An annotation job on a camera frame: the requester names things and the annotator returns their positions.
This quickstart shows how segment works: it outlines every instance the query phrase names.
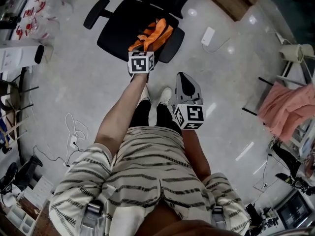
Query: white floor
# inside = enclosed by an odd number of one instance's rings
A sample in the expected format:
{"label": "white floor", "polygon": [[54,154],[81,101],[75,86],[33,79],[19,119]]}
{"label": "white floor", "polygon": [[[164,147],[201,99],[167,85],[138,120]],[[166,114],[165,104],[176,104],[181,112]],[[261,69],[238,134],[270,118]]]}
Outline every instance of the white floor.
{"label": "white floor", "polygon": [[[39,65],[32,72],[32,85],[39,85],[39,89],[31,93],[37,125],[28,109],[30,120],[25,126],[28,133],[21,139],[24,154],[31,155],[32,148],[38,145],[48,156],[52,153],[54,158],[64,159],[68,138],[64,117],[68,112],[89,130],[88,139],[78,141],[79,147],[90,145],[103,117],[130,81],[126,63],[96,44],[107,19],[100,18],[92,30],[83,27],[86,15],[97,1],[74,0],[73,15],[68,21],[61,20],[50,63]],[[121,1],[110,0],[107,9],[114,11]],[[290,191],[280,181],[261,189],[272,136],[256,117],[241,110],[244,106],[254,110],[253,106],[266,89],[258,76],[274,81],[284,68],[278,53],[280,44],[271,34],[273,25],[260,8],[266,4],[277,11],[268,0],[260,0],[259,6],[252,7],[242,21],[235,23],[210,0],[189,0],[182,10],[184,19],[179,25],[186,33],[183,44],[169,64],[156,66],[148,84],[155,100],[153,106],[156,106],[165,86],[175,88],[179,71],[195,78],[207,109],[206,122],[197,134],[212,172],[226,174],[245,203],[258,200],[257,205],[261,207],[276,204]],[[196,10],[197,16],[188,14],[190,8]],[[207,53],[200,43],[208,26],[217,30],[206,47],[209,52],[231,38],[214,54]],[[154,118],[152,110],[150,123],[154,124]],[[76,152],[71,161],[79,154]],[[38,172],[57,185],[67,170],[63,162],[59,159],[51,162],[39,152],[36,155],[44,164]],[[279,172],[285,169],[270,157],[264,182],[271,185]]]}

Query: leg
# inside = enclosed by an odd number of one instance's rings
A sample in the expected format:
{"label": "leg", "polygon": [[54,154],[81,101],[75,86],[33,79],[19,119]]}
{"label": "leg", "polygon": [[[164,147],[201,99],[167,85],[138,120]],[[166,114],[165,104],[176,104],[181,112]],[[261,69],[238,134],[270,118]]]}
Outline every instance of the leg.
{"label": "leg", "polygon": [[140,126],[149,126],[149,112],[151,109],[151,101],[143,100],[139,103],[138,107],[134,111],[133,117],[129,128],[131,127],[140,127]]}
{"label": "leg", "polygon": [[172,114],[164,104],[159,104],[157,106],[157,127],[170,128],[182,135],[180,127],[173,121]]}
{"label": "leg", "polygon": [[167,104],[172,96],[172,89],[165,88],[157,105],[157,127],[165,127],[174,130],[182,135],[182,131],[176,122],[173,121],[172,114],[168,110]]}
{"label": "leg", "polygon": [[280,148],[277,144],[273,145],[272,150],[285,162],[292,177],[295,178],[301,163],[289,151]]}
{"label": "leg", "polygon": [[41,167],[43,166],[42,162],[36,156],[32,156],[16,174],[13,184],[21,191],[24,191],[31,182],[35,169],[38,165]]}

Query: chair armrest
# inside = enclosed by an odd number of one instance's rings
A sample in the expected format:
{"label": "chair armrest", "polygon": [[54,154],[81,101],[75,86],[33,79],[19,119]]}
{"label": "chair armrest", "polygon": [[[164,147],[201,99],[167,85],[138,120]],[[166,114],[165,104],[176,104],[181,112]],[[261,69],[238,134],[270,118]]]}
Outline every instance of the chair armrest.
{"label": "chair armrest", "polygon": [[102,13],[105,7],[108,5],[109,0],[99,0],[92,10],[90,10],[88,16],[86,17],[83,25],[86,29],[92,29],[96,21],[98,20],[99,16],[102,16]]}
{"label": "chair armrest", "polygon": [[163,50],[161,51],[160,56],[158,57],[158,60],[163,63],[169,63],[172,58],[177,53],[178,49],[180,48],[183,39],[184,39],[185,33],[180,28],[175,28],[173,31],[173,34],[170,36],[168,41],[166,42]]}

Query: person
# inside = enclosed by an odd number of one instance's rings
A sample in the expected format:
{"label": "person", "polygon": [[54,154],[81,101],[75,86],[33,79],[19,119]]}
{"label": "person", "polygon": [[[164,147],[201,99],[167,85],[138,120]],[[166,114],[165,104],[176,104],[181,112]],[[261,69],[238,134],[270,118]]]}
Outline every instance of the person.
{"label": "person", "polygon": [[13,184],[15,184],[21,191],[24,191],[30,184],[37,166],[43,167],[43,163],[36,155],[33,155],[18,171]]}
{"label": "person", "polygon": [[[157,125],[149,126],[146,81],[147,74],[134,76],[56,188],[54,226],[62,236],[244,235],[249,219],[241,199],[223,174],[211,174],[195,131],[172,120],[170,88],[157,106]],[[102,212],[85,226],[95,200]]]}
{"label": "person", "polygon": [[281,141],[277,137],[273,137],[270,142],[269,148],[271,148],[276,155],[282,159],[282,161],[287,165],[291,176],[286,176],[285,180],[287,183],[293,183],[294,180],[299,180],[303,183],[302,192],[306,193],[308,196],[315,194],[315,172],[313,170],[314,156],[310,153],[306,163],[301,163],[295,158],[289,151],[281,148]]}

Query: black office chair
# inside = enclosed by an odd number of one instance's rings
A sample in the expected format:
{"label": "black office chair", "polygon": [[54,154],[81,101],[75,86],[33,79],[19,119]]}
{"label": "black office chair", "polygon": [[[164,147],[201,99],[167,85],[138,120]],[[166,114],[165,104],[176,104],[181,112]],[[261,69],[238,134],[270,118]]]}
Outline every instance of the black office chair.
{"label": "black office chair", "polygon": [[128,61],[128,48],[135,43],[137,36],[156,18],[165,18],[174,28],[168,41],[155,52],[156,61],[169,63],[182,44],[185,33],[178,28],[178,20],[170,15],[183,18],[181,10],[187,0],[124,0],[115,10],[105,10],[109,0],[100,0],[89,12],[84,27],[91,29],[99,16],[109,18],[97,45],[114,55]]}

